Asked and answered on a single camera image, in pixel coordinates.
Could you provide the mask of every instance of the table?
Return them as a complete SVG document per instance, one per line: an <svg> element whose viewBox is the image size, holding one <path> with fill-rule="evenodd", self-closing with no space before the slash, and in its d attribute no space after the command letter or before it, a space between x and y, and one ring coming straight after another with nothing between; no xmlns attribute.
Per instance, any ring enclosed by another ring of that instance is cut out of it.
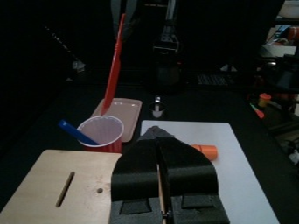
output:
<svg viewBox="0 0 299 224"><path fill-rule="evenodd" d="M80 151L78 142L57 127L65 118L74 126L92 114L105 89L98 86L69 85L45 109L26 132L13 143L0 161L1 208L14 193L24 176L45 149ZM124 153L138 138L141 121L153 120L148 110L154 94L140 85L118 85L116 97L142 101L133 138L124 143ZM299 179L296 170L276 140L241 94L186 87L181 92L161 95L166 106L165 121L228 123L266 200L280 223L297 223Z"/></svg>

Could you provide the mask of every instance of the orange marker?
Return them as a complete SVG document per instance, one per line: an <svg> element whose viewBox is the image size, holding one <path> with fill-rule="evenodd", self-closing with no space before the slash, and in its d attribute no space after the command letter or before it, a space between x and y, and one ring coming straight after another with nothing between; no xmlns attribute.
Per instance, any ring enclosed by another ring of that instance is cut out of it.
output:
<svg viewBox="0 0 299 224"><path fill-rule="evenodd" d="M218 152L214 145L192 144L190 147L200 151L209 161L216 159Z"/></svg>

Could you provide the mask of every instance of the orange tool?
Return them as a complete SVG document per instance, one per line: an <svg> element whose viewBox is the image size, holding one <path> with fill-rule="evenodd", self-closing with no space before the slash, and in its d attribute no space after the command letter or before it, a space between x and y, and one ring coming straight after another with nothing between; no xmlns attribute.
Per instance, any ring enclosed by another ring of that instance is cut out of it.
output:
<svg viewBox="0 0 299 224"><path fill-rule="evenodd" d="M100 110L100 115L102 116L109 108L110 102L114 97L116 93L116 86L117 86L117 76L118 76L118 70L120 70L120 52L121 52L121 36L122 36L122 25L125 20L125 14L121 15L120 18L120 24L117 28L117 35L116 35L116 48L114 48L114 56L112 60L112 66L109 69L109 76L108 76L108 82L106 82L106 92L105 92L105 98L102 101L102 106Z"/></svg>

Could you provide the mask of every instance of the white paper cup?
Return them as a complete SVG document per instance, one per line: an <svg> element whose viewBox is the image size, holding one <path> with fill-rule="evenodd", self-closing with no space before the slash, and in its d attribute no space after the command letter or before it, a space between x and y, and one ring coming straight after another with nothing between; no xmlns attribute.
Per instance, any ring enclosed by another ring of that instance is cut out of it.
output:
<svg viewBox="0 0 299 224"><path fill-rule="evenodd" d="M121 153L121 135L124 133L124 124L110 115L97 115L90 117L77 127L98 145L85 144L85 151L114 152Z"/></svg>

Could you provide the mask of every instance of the blue straw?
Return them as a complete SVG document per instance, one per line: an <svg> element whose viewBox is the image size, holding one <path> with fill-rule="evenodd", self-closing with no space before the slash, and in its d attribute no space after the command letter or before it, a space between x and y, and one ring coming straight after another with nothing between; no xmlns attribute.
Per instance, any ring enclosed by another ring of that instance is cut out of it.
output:
<svg viewBox="0 0 299 224"><path fill-rule="evenodd" d="M68 124L64 120L60 120L58 126L73 136L76 137L84 144L98 145L88 136L85 136L70 124Z"/></svg>

